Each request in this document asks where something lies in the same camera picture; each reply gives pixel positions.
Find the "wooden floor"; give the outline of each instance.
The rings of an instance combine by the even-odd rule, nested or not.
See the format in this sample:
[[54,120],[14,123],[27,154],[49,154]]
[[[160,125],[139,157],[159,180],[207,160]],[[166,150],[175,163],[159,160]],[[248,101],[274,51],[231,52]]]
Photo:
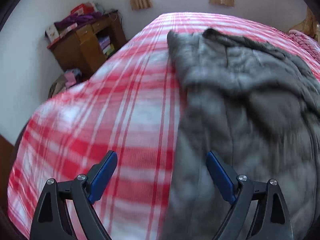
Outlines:
[[7,181],[10,172],[10,155],[13,145],[0,135],[0,206],[7,202]]

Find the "screw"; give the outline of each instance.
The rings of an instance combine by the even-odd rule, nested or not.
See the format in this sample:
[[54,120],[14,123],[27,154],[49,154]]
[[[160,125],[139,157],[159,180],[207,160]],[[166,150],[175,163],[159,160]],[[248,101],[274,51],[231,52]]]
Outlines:
[[53,184],[53,183],[54,183],[54,179],[48,179],[48,180],[47,180],[47,184],[48,184],[48,185],[51,185],[51,184]]
[[80,174],[77,177],[78,180],[84,180],[85,179],[85,175],[84,174]]
[[278,182],[275,179],[271,179],[270,184],[273,186],[276,186],[278,184]]
[[241,181],[247,181],[248,177],[246,175],[239,175],[239,180]]

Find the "white wall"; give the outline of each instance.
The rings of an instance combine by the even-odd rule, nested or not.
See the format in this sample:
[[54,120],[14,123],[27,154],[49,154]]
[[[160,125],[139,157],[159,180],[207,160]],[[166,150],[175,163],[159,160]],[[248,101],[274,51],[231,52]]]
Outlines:
[[21,0],[0,32],[0,134],[14,143],[62,73],[45,28],[82,0]]
[[[0,134],[11,143],[62,73],[46,48],[45,28],[84,1],[88,0],[21,0],[0,32]],[[140,11],[132,11],[129,0],[94,1],[120,10],[128,39],[168,12],[229,14],[283,31],[306,16],[303,0],[235,0],[234,8],[213,6],[208,0],[153,0],[153,8]]]
[[144,26],[169,12],[206,12],[234,15],[271,25],[282,31],[298,24],[306,17],[307,5],[303,0],[235,0],[235,7],[215,6],[209,0],[152,0],[153,8],[132,11],[129,0],[94,0],[106,9],[117,8],[123,14],[127,39]]

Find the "blue gripper pad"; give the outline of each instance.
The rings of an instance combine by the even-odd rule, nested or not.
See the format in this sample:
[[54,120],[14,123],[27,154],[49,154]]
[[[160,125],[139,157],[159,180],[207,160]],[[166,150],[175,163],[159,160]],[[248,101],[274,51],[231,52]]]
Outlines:
[[113,152],[106,160],[104,165],[100,168],[98,174],[91,182],[90,195],[88,201],[93,205],[96,201],[100,200],[108,182],[110,181],[113,172],[115,171],[118,163],[118,157]]
[[236,201],[236,196],[234,195],[235,185],[212,152],[207,153],[206,164],[210,176],[218,187],[222,198],[232,205]]

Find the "plaid fabric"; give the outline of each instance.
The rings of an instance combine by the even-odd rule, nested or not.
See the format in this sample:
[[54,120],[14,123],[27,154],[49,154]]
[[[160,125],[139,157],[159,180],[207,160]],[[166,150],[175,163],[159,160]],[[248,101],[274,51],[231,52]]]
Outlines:
[[[95,210],[114,240],[157,239],[185,105],[168,58],[166,36],[171,29],[192,33],[207,27],[268,41],[297,54],[320,78],[320,65],[274,28],[224,15],[161,15],[90,80],[50,99],[32,116],[8,187],[9,217],[26,237],[47,179],[74,179],[114,150],[118,167]],[[72,202],[68,208],[77,237],[85,239]]]

